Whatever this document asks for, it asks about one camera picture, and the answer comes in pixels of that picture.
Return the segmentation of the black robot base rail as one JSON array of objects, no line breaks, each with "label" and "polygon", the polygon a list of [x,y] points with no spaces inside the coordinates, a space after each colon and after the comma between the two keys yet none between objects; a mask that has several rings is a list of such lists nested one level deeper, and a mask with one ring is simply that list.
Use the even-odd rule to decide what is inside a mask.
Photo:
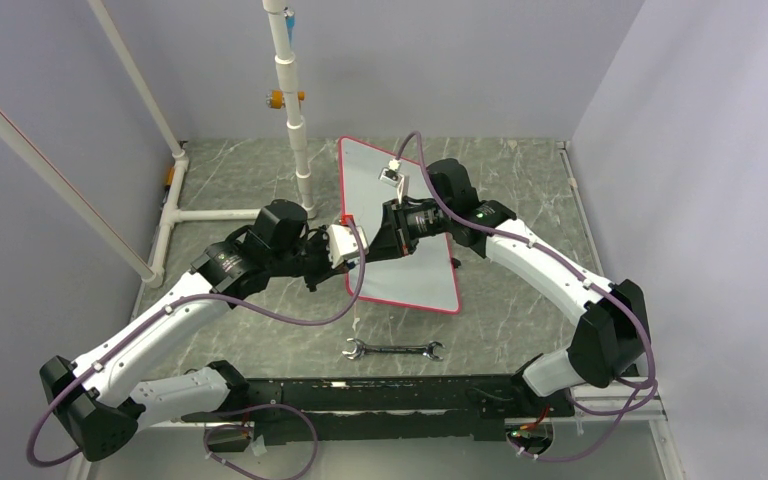
[{"label": "black robot base rail", "polygon": [[502,441],[517,423],[570,418],[565,391],[546,398],[513,374],[349,378],[250,378],[245,394],[187,423],[248,420],[267,445],[323,441],[469,437]]}]

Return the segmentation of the pink-framed whiteboard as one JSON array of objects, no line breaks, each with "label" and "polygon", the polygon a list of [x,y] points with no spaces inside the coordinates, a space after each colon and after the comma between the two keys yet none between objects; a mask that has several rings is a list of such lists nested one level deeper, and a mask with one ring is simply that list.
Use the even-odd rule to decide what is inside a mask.
[{"label": "pink-framed whiteboard", "polygon": [[[341,212],[354,218],[366,238],[379,231],[383,204],[396,198],[397,187],[380,179],[394,154],[361,140],[338,139]],[[362,300],[456,314],[461,299],[451,241],[438,235],[419,241],[414,254],[371,262],[360,290]]]}]

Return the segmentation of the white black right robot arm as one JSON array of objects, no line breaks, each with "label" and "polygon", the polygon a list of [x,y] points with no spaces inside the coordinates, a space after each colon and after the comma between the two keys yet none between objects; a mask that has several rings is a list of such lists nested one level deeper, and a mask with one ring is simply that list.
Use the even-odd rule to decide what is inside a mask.
[{"label": "white black right robot arm", "polygon": [[423,238],[448,234],[459,245],[513,272],[551,301],[572,323],[570,344],[527,362],[511,388],[517,411],[534,415],[550,395],[587,384],[605,388],[638,358],[654,363],[642,289],[630,280],[612,282],[574,263],[543,242],[516,214],[481,200],[466,168],[453,158],[422,167],[427,198],[407,195],[407,175],[393,159],[379,174],[395,188],[382,205],[379,231],[367,260],[413,254]]}]

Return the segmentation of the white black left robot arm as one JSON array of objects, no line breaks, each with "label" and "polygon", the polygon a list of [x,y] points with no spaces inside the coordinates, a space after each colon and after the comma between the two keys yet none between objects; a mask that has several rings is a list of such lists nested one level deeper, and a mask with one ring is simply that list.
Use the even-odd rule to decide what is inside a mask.
[{"label": "white black left robot arm", "polygon": [[367,265],[363,229],[351,217],[311,227],[297,203],[275,200],[254,222],[215,242],[166,295],[110,339],[76,359],[55,356],[40,369],[48,416],[55,417],[89,461],[108,458],[138,432],[191,413],[224,420],[247,406],[247,382],[216,361],[191,374],[146,379],[174,347],[235,308],[275,278],[299,278],[309,289]]}]

